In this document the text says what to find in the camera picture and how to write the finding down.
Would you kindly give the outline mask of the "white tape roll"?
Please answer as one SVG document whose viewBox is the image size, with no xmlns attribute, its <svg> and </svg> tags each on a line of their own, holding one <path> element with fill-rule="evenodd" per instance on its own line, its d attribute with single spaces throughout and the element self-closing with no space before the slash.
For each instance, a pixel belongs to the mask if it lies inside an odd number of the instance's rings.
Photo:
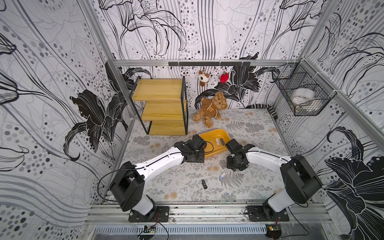
<svg viewBox="0 0 384 240">
<path fill-rule="evenodd" d="M 315 98 L 315 92 L 307 88 L 298 88 L 293 90 L 291 101 L 294 105 L 301 105 L 312 101 Z"/>
</svg>

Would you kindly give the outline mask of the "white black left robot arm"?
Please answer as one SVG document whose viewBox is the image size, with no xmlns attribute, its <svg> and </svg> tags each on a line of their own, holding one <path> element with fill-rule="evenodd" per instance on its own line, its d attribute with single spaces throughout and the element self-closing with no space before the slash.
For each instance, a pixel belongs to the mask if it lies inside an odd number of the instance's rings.
<svg viewBox="0 0 384 240">
<path fill-rule="evenodd" d="M 199 135 L 174 144 L 166 152 L 139 164 L 124 163 L 116 171 L 109 190 L 123 212 L 134 210 L 148 215 L 155 209 L 154 202 L 144 195 L 145 183 L 164 171 L 183 163 L 203 163 L 209 144 Z"/>
</svg>

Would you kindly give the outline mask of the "red hanging strawberry plush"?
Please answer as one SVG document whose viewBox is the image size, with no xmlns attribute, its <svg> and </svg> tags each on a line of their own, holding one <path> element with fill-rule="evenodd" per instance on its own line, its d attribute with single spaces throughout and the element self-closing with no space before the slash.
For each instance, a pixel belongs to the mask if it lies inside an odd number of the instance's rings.
<svg viewBox="0 0 384 240">
<path fill-rule="evenodd" d="M 220 83 L 221 84 L 224 84 L 226 83 L 228 80 L 229 80 L 229 74 L 227 72 L 224 72 L 221 76 L 220 76 Z"/>
</svg>

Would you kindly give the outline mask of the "brown teddy bear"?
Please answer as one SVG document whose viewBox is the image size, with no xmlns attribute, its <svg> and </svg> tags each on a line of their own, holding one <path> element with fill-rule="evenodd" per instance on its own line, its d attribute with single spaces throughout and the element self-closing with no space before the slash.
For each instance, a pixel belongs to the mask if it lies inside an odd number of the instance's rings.
<svg viewBox="0 0 384 240">
<path fill-rule="evenodd" d="M 202 98 L 201 103 L 202 106 L 194 114 L 193 120 L 196 123 L 203 121 L 207 128 L 212 128 L 214 126 L 213 119 L 221 119 L 220 111 L 228 108 L 227 99 L 223 92 L 217 92 L 212 99 Z"/>
</svg>

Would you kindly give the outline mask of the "black round connector box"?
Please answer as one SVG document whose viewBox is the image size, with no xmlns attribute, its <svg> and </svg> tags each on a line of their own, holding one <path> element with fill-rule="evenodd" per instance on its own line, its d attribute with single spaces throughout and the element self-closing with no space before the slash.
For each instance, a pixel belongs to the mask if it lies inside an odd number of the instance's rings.
<svg viewBox="0 0 384 240">
<path fill-rule="evenodd" d="M 266 237 L 272 240 L 279 240 L 282 235 L 280 225 L 266 225 Z"/>
</svg>

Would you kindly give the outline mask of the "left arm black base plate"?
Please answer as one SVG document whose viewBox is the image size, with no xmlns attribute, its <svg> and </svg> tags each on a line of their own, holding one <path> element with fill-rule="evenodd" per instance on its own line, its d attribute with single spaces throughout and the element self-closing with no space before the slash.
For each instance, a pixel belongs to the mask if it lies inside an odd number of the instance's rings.
<svg viewBox="0 0 384 240">
<path fill-rule="evenodd" d="M 159 222 L 167 223 L 169 220 L 169 206 L 157 206 L 150 210 L 146 215 L 139 213 L 136 210 L 131 210 L 129 215 L 130 223 L 149 223 Z"/>
</svg>

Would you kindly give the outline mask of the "wooden shelf black metal frame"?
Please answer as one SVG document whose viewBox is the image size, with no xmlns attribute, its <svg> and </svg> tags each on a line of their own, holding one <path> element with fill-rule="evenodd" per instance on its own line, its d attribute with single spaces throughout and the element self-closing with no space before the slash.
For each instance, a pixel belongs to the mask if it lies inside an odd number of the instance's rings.
<svg viewBox="0 0 384 240">
<path fill-rule="evenodd" d="M 188 133 L 185 77 L 143 79 L 138 76 L 129 100 L 147 135 L 183 136 Z"/>
</svg>

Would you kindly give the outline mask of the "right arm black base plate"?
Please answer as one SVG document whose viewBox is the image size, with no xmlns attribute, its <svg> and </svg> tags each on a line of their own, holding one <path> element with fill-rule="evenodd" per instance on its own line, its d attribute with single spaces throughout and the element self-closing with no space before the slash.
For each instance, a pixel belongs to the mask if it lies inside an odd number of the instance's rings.
<svg viewBox="0 0 384 240">
<path fill-rule="evenodd" d="M 267 206 L 246 206 L 244 214 L 248 216 L 251 222 L 289 222 L 289 216 L 286 209 L 280 212 L 274 212 Z"/>
</svg>

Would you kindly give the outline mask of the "small hanging dog plush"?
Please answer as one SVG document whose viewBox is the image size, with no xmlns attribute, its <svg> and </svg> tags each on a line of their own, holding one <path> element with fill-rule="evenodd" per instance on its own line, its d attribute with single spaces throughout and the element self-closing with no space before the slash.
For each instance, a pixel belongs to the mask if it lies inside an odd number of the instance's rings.
<svg viewBox="0 0 384 240">
<path fill-rule="evenodd" d="M 210 74 L 199 71 L 198 80 L 201 87 L 204 87 L 209 82 Z"/>
</svg>

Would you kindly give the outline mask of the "yellow plastic storage box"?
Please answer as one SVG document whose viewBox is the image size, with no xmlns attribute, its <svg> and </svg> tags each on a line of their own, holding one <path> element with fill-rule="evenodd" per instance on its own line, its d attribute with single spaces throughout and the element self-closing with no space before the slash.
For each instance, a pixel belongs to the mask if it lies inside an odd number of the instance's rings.
<svg viewBox="0 0 384 240">
<path fill-rule="evenodd" d="M 207 142 L 207 147 L 205 149 L 205 158 L 210 158 L 226 152 L 226 143 L 231 140 L 229 134 L 223 129 L 212 130 L 199 136 Z"/>
</svg>

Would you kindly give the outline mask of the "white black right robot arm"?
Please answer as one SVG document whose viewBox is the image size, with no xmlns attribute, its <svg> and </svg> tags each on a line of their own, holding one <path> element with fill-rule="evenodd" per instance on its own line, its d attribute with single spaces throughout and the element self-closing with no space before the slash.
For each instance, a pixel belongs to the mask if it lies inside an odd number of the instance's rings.
<svg viewBox="0 0 384 240">
<path fill-rule="evenodd" d="M 273 194 L 263 203 L 263 214 L 272 218 L 284 209 L 303 205 L 323 186 L 323 183 L 308 161 L 301 155 L 281 156 L 263 151 L 254 145 L 240 145 L 235 139 L 226 143 L 230 152 L 227 168 L 245 170 L 250 164 L 260 165 L 281 173 L 284 189 Z"/>
</svg>

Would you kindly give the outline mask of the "striped black white plush tail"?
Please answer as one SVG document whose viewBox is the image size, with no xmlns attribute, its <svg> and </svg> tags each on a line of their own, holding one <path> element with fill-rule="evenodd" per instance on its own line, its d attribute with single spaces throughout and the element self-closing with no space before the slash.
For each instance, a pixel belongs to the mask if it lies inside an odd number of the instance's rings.
<svg viewBox="0 0 384 240">
<path fill-rule="evenodd" d="M 275 108 L 271 105 L 253 104 L 247 106 L 246 109 L 266 109 L 274 120 L 278 119 L 277 112 L 275 111 Z"/>
</svg>

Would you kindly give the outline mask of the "black wall hook rail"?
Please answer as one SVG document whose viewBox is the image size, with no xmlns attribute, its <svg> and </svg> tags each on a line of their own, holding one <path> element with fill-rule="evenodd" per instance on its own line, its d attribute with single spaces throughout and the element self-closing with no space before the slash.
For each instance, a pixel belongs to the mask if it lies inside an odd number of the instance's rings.
<svg viewBox="0 0 384 240">
<path fill-rule="evenodd" d="M 251 65 L 250 62 L 168 62 L 169 67 L 194 67 L 194 66 L 214 66 L 214 67 L 231 67 L 231 66 L 239 66 L 239 67 L 249 67 Z"/>
</svg>

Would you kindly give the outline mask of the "small green circuit board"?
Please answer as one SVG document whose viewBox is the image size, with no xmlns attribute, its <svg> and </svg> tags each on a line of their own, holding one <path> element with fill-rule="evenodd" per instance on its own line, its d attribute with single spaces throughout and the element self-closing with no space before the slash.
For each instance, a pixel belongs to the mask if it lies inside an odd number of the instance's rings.
<svg viewBox="0 0 384 240">
<path fill-rule="evenodd" d="M 156 226 L 145 226 L 143 229 L 143 234 L 155 234 L 156 233 Z"/>
</svg>

